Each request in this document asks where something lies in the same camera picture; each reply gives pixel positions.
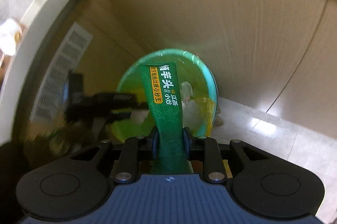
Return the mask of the white foam bowl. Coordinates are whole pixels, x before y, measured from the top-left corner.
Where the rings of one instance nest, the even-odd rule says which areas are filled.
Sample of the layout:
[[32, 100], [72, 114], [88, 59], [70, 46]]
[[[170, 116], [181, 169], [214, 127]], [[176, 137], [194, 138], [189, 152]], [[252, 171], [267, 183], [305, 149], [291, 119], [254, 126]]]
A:
[[1, 51], [8, 56], [14, 56], [17, 43], [20, 41], [22, 29], [19, 23], [9, 18], [1, 24]]

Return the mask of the green trash bin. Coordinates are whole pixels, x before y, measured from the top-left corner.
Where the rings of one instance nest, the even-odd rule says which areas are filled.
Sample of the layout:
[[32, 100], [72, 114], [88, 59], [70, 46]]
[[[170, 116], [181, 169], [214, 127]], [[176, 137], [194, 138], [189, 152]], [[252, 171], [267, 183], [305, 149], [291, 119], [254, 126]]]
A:
[[129, 120], [111, 127], [119, 141], [150, 133], [158, 126], [168, 139], [188, 127], [194, 136], [209, 136], [218, 104], [218, 89], [208, 66], [181, 49], [162, 49], [137, 60], [122, 76], [117, 89], [148, 103], [150, 113], [139, 125]]

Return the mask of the white paper napkin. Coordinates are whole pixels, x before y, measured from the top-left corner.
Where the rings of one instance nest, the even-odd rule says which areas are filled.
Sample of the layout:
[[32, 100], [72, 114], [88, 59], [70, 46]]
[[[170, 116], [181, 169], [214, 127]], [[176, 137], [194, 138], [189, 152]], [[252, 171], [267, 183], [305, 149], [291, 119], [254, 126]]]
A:
[[[194, 99], [193, 88], [190, 83], [184, 81], [181, 84], [181, 97], [183, 109], [183, 126], [189, 127], [193, 133], [197, 133], [203, 124], [202, 111]], [[148, 109], [135, 109], [131, 111], [130, 120], [134, 124], [142, 124], [148, 117]]]

